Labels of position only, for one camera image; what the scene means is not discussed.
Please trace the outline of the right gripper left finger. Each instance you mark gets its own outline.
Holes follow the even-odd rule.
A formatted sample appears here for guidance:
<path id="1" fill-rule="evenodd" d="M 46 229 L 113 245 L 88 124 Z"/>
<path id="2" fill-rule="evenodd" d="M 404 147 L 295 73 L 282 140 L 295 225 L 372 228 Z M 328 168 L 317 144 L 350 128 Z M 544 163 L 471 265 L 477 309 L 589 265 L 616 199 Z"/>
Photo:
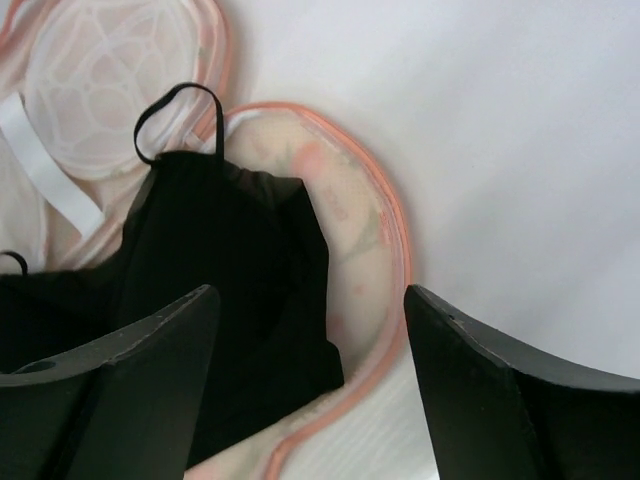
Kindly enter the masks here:
<path id="1" fill-rule="evenodd" d="M 219 322 L 203 285 L 1 377 L 4 479 L 180 479 Z"/>

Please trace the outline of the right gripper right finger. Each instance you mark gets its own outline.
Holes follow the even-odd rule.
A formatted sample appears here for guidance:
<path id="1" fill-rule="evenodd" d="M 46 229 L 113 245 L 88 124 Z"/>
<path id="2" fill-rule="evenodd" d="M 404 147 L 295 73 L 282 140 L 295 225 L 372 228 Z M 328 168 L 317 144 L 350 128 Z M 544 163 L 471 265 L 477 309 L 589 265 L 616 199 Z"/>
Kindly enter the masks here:
<path id="1" fill-rule="evenodd" d="M 638 478 L 638 380 L 543 352 L 419 285 L 404 310 L 440 478 Z"/>

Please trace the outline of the black bra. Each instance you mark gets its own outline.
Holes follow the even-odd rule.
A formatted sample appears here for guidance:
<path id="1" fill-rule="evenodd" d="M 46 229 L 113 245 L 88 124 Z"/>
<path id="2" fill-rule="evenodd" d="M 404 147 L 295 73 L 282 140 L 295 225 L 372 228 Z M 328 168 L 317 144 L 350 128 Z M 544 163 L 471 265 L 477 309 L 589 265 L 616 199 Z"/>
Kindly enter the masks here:
<path id="1" fill-rule="evenodd" d="M 239 168 L 222 148 L 148 164 L 110 258 L 2 277 L 1 377 L 215 288 L 219 322 L 185 475 L 344 375 L 326 333 L 328 247 L 304 183 Z"/>

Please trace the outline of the peach floral mesh laundry bag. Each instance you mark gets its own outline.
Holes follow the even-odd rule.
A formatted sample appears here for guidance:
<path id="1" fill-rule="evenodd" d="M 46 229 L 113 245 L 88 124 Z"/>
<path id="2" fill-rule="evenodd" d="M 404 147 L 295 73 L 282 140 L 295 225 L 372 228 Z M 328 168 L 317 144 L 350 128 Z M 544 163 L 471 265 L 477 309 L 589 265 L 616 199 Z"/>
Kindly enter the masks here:
<path id="1" fill-rule="evenodd" d="M 22 121 L 102 212 L 82 236 L 32 185 L 13 187 L 27 220 L 5 220 L 1 242 L 37 269 L 105 259 L 121 241 L 144 168 L 125 131 L 174 75 L 217 91 L 230 78 L 228 22 L 213 1 L 11 1 L 1 27 L 1 93 L 19 94 Z M 227 116 L 231 160 L 303 179 L 329 248 L 327 334 L 345 384 L 190 468 L 190 479 L 277 479 L 304 441 L 354 409 L 384 378 L 406 342 L 402 298 L 411 278 L 401 206 L 374 157 L 301 105 L 262 102 Z"/>

